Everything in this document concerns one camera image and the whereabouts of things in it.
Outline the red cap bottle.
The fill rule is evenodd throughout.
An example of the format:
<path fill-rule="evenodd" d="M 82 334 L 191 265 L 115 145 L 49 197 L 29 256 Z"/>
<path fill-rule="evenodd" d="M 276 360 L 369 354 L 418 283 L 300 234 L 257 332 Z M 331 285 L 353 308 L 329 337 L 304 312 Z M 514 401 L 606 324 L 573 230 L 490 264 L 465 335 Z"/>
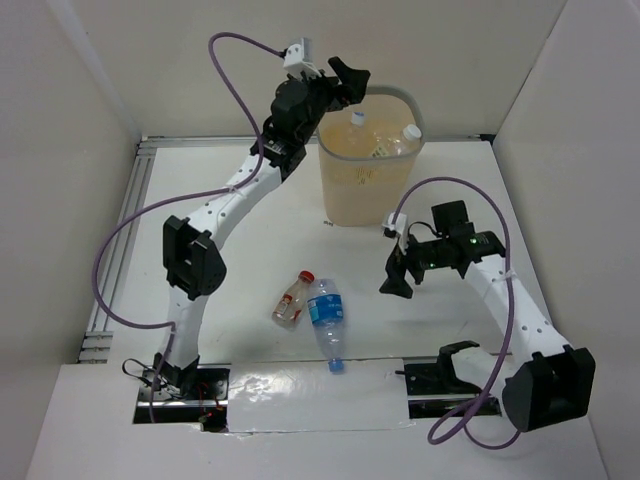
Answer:
<path fill-rule="evenodd" d="M 298 274 L 296 281 L 283 293 L 271 314 L 277 325 L 287 330 L 296 328 L 314 280 L 315 276 L 310 271 L 302 270 Z"/>

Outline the blue label water bottle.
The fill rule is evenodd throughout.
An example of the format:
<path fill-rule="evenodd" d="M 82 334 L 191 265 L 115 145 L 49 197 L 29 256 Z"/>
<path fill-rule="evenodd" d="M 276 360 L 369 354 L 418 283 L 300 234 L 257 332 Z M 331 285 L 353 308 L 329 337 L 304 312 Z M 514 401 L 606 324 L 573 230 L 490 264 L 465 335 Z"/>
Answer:
<path fill-rule="evenodd" d="M 335 282 L 317 278 L 310 287 L 307 299 L 309 317 L 316 342 L 332 374 L 342 374 L 344 366 L 344 308 Z"/>

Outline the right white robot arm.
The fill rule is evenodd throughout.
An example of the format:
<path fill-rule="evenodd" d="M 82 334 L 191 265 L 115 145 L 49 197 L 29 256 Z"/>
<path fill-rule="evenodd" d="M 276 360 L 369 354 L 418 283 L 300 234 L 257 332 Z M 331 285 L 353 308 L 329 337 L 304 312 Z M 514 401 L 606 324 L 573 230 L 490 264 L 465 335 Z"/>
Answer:
<path fill-rule="evenodd" d="M 385 236 L 395 240 L 380 291 L 409 299 L 428 271 L 450 268 L 470 285 L 509 342 L 490 394 L 520 432 L 581 418 L 588 412 L 595 359 L 574 348 L 538 308 L 506 264 L 506 249 L 491 231 L 476 231 L 463 201 L 433 207 L 436 237 L 420 242 L 406 215 L 389 213 Z"/>

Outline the clear bottle white cap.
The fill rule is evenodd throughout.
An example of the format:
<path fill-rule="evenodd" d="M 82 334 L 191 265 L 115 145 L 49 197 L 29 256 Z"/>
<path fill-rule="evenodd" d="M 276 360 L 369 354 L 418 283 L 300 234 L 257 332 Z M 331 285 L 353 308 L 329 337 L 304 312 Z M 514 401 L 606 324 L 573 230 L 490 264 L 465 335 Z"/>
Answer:
<path fill-rule="evenodd" d="M 327 128 L 325 140 L 327 148 L 334 154 L 359 158 L 366 155 L 367 131 L 365 114 L 352 112 L 348 123 Z"/>

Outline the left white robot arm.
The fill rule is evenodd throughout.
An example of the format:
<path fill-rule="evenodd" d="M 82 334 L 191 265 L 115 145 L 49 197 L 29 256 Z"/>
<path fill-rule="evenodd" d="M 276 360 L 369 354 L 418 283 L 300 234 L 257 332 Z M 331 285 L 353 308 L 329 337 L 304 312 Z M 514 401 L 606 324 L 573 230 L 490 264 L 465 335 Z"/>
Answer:
<path fill-rule="evenodd" d="M 154 357 L 163 389 L 176 399 L 196 390 L 198 339 L 204 309 L 223 283 L 227 267 L 221 250 L 234 228 L 267 194 L 299 166 L 306 145 L 325 114 L 362 102 L 370 72 L 328 61 L 333 75 L 304 68 L 289 74 L 275 91 L 270 116 L 227 192 L 214 194 L 199 209 L 163 225 L 163 265 L 169 284 L 172 327 Z"/>

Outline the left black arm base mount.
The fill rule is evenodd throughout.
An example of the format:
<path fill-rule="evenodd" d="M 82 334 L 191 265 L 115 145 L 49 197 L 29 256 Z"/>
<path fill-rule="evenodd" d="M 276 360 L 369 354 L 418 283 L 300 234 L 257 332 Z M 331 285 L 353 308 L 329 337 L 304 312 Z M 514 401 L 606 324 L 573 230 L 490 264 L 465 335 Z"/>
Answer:
<path fill-rule="evenodd" d="M 182 391 L 159 376 L 152 367 L 129 358 L 122 373 L 137 381 L 134 424 L 198 424 L 203 432 L 228 432 L 228 391 L 230 369 L 199 366 L 193 380 Z"/>

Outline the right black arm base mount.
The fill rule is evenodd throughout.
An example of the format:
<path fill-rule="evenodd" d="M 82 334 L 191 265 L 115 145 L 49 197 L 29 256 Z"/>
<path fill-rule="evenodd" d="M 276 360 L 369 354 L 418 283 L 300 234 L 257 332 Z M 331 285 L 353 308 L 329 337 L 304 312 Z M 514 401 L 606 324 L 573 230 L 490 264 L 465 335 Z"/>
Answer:
<path fill-rule="evenodd" d="M 479 344 L 460 341 L 439 349 L 435 358 L 409 360 L 395 374 L 404 379 L 409 418 L 437 419 L 480 394 L 481 388 L 454 377 L 451 356 Z"/>

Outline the beige label clear bottle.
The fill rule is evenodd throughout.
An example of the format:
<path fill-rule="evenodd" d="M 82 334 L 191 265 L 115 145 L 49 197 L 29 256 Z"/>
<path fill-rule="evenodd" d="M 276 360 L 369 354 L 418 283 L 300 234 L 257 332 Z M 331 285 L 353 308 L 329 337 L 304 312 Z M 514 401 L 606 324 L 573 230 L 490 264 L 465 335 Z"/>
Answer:
<path fill-rule="evenodd" d="M 367 133 L 366 155 L 374 160 L 372 166 L 357 169 L 359 185 L 403 183 L 421 146 L 422 132 L 415 124 L 402 129 L 372 130 Z"/>

